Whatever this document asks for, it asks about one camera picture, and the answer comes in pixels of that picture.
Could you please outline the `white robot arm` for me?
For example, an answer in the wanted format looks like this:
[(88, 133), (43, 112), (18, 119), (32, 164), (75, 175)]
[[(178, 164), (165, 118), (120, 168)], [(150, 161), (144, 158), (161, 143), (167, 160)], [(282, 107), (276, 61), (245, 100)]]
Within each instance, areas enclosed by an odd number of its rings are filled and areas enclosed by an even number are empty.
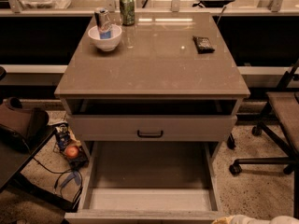
[(289, 216), (278, 216), (270, 220), (257, 219), (244, 215), (220, 217), (211, 224), (299, 224), (299, 219)]

